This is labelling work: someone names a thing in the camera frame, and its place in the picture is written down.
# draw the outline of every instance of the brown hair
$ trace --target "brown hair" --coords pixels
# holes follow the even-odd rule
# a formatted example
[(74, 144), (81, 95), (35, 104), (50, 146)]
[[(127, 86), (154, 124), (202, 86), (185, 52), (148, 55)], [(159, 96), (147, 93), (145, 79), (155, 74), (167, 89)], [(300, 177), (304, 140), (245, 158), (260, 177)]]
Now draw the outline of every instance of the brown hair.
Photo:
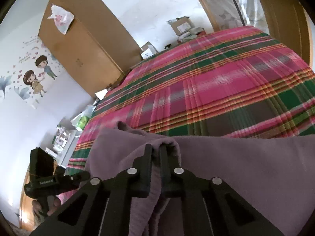
[(36, 61), (35, 61), (35, 65), (38, 67), (39, 64), (43, 61), (47, 61), (47, 57), (45, 55), (40, 55)]
[(24, 77), (23, 77), (23, 82), (28, 85), (28, 86), (32, 86), (32, 83), (28, 81), (28, 79), (30, 78), (30, 76), (34, 73), (33, 70), (28, 70)]

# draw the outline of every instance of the mauve fabric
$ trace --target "mauve fabric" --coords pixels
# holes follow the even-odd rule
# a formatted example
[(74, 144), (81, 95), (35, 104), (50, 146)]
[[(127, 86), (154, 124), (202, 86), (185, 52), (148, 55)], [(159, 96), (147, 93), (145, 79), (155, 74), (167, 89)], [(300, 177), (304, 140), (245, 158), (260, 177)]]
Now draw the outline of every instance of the mauve fabric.
[(160, 198), (157, 154), (161, 144), (174, 146), (181, 167), (197, 177), (218, 176), (287, 236), (296, 236), (315, 209), (315, 136), (242, 139), (174, 136), (134, 130), (118, 122), (103, 128), (85, 169), (91, 177), (109, 179), (130, 168), (154, 148), (151, 192), (133, 198), (129, 235), (183, 235), (181, 202)]

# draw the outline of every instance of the bedspread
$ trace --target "bedspread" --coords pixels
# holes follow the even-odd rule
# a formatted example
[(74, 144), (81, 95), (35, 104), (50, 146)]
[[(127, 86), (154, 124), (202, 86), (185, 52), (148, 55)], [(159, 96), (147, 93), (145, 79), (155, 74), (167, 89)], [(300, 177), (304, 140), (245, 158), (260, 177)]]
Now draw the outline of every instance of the bedspread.
[(100, 129), (118, 120), (167, 136), (314, 134), (314, 78), (295, 52), (254, 27), (198, 37), (144, 60), (107, 93), (67, 173), (84, 169)]

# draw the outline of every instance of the metal rivet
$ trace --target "metal rivet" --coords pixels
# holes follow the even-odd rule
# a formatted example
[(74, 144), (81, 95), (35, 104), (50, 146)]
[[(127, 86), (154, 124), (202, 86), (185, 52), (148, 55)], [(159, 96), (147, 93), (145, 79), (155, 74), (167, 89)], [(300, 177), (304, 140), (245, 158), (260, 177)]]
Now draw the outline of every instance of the metal rivet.
[(136, 174), (137, 172), (138, 172), (138, 170), (135, 168), (130, 168), (127, 170), (127, 173), (130, 175)]
[(214, 178), (212, 179), (212, 182), (213, 182), (214, 184), (219, 185), (219, 184), (222, 184), (222, 179), (219, 178), (219, 177), (214, 177)]
[(100, 180), (95, 177), (95, 178), (92, 178), (92, 179), (91, 179), (90, 183), (91, 183), (92, 185), (98, 185), (98, 184), (100, 183)]
[(176, 168), (176, 169), (174, 169), (174, 173), (175, 174), (183, 174), (184, 170), (182, 168)]

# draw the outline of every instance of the transparent plastic covering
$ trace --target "transparent plastic covering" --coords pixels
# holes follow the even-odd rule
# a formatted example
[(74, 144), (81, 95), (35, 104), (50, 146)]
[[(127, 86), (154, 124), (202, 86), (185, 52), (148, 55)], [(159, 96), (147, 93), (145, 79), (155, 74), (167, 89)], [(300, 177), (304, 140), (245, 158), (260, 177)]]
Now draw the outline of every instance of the transparent plastic covering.
[(221, 30), (251, 25), (269, 34), (259, 0), (206, 0), (206, 2)]

